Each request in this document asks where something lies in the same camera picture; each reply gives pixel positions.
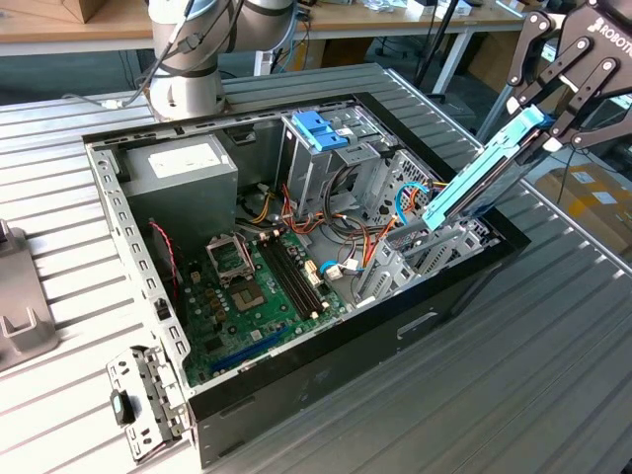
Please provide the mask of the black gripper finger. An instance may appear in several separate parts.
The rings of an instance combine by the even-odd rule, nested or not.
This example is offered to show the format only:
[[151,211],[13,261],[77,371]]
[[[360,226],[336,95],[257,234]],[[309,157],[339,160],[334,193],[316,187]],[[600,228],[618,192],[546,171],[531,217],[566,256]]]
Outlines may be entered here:
[[557,37],[561,46],[564,22],[564,15],[542,11],[530,12],[525,18],[508,75],[507,83],[513,90],[506,100],[509,114],[539,104],[548,97],[553,86],[561,82],[562,74],[568,73],[593,48],[593,39],[582,34],[538,72],[537,64],[547,41]]
[[604,96],[605,86],[618,72],[618,68],[618,60],[608,57],[578,87],[577,93],[548,131],[549,138],[542,145],[544,150],[556,152],[565,145],[581,149],[631,134],[631,110],[616,123],[602,128],[581,130],[586,114],[597,106],[596,97]]

